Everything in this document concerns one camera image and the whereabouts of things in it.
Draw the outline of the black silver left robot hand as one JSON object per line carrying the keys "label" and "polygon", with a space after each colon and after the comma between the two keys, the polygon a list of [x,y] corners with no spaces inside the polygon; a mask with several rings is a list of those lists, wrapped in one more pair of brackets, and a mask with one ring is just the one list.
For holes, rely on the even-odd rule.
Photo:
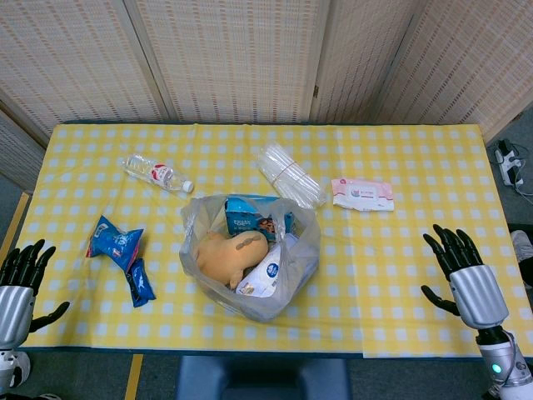
{"label": "black silver left robot hand", "polygon": [[62,302],[53,312],[34,317],[33,310],[48,261],[56,248],[45,249],[38,240],[24,249],[13,249],[1,266],[1,349],[13,350],[29,334],[56,322],[69,308]]}

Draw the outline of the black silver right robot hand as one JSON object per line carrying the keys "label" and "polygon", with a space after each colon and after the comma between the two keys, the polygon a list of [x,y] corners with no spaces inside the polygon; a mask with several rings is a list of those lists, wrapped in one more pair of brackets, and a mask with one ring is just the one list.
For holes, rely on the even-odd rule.
{"label": "black silver right robot hand", "polygon": [[453,232],[438,224],[433,229],[439,240],[428,233],[423,238],[436,256],[453,299],[445,300],[423,285],[427,300],[461,318],[469,328],[480,331],[500,326],[509,310],[492,269],[483,263],[473,240],[460,229]]}

